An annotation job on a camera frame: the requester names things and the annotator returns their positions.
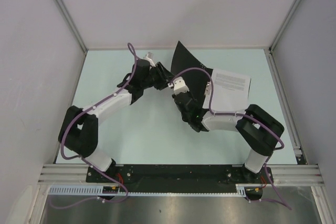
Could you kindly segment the red and black file folder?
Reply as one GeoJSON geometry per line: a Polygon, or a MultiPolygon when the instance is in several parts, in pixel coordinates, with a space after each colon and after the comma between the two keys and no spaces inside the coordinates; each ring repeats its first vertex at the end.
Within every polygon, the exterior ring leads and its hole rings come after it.
{"type": "Polygon", "coordinates": [[[173,54],[171,73],[177,75],[186,69],[189,71],[181,74],[181,77],[198,106],[204,109],[211,108],[214,92],[212,72],[217,68],[206,67],[179,41],[173,54]]]}

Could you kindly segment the printed text paper sheet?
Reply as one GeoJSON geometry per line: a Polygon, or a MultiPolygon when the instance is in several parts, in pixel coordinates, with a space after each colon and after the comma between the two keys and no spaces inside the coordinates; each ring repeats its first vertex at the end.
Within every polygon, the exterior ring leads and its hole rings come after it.
{"type": "Polygon", "coordinates": [[[231,112],[248,107],[251,77],[214,69],[212,72],[214,84],[211,108],[214,112],[231,112]]]}

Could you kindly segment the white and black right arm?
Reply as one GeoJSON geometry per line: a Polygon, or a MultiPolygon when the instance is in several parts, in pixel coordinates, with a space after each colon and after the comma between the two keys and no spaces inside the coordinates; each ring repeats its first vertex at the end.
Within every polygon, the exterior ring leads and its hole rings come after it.
{"type": "Polygon", "coordinates": [[[196,132],[236,131],[247,142],[250,152],[243,165],[243,179],[254,183],[273,152],[284,148],[284,126],[256,104],[237,112],[212,112],[201,108],[190,92],[172,95],[182,120],[196,132]]]}

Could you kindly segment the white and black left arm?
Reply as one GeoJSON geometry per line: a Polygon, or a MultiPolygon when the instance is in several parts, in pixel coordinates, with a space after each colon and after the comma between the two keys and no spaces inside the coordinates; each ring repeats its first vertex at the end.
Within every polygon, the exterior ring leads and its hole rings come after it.
{"type": "Polygon", "coordinates": [[[151,65],[147,60],[137,60],[132,72],[125,75],[113,94],[85,108],[74,105],[68,108],[58,136],[61,155],[66,147],[76,153],[74,158],[82,158],[96,167],[103,181],[112,181],[116,175],[115,161],[98,147],[100,124],[113,113],[135,103],[145,89],[163,90],[172,79],[173,74],[160,62],[151,65]]]}

